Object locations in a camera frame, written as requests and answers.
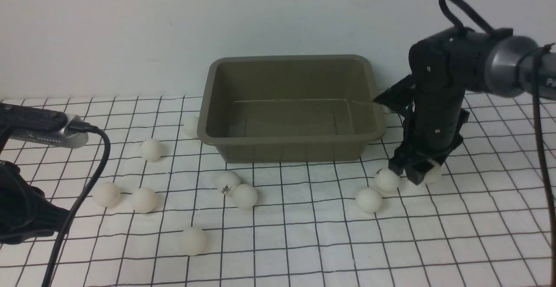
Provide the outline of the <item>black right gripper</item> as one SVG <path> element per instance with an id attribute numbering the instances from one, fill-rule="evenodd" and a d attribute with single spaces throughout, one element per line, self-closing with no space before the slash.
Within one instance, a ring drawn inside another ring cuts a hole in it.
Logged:
<path id="1" fill-rule="evenodd" d="M 433 168 L 442 165 L 463 142 L 461 127 L 469 112 L 462 108 L 465 90 L 426 89 L 415 85 L 413 112 L 404 118 L 404 137 L 389 159 L 388 169 L 397 176 L 406 171 L 407 179 L 419 186 Z"/>

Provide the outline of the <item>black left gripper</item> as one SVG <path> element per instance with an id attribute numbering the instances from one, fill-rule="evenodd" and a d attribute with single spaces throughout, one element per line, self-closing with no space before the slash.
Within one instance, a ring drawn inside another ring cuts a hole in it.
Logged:
<path id="1" fill-rule="evenodd" d="M 63 229 L 69 210 L 54 206 L 37 187 L 20 175 L 20 168 L 0 163 L 0 242 L 18 245 L 28 239 L 52 236 Z"/>

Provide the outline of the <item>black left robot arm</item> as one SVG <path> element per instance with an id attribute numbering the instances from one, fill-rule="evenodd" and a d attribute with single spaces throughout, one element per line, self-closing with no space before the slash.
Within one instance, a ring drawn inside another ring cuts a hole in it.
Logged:
<path id="1" fill-rule="evenodd" d="M 69 210 L 50 204 L 44 193 L 30 186 L 20 168 L 1 161 L 1 243 L 18 245 L 58 232 L 68 234 Z"/>

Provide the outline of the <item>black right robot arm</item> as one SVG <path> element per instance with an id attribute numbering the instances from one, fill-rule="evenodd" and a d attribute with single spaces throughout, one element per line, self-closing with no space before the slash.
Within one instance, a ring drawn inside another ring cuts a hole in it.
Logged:
<path id="1" fill-rule="evenodd" d="M 543 52 L 536 62 L 539 51 L 533 39 L 511 29 L 460 34 L 452 27 L 413 44 L 411 73 L 374 99 L 404 119 L 403 140 L 388 169 L 419 185 L 433 168 L 430 161 L 442 165 L 464 141 L 466 92 L 554 100 L 555 53 Z"/>

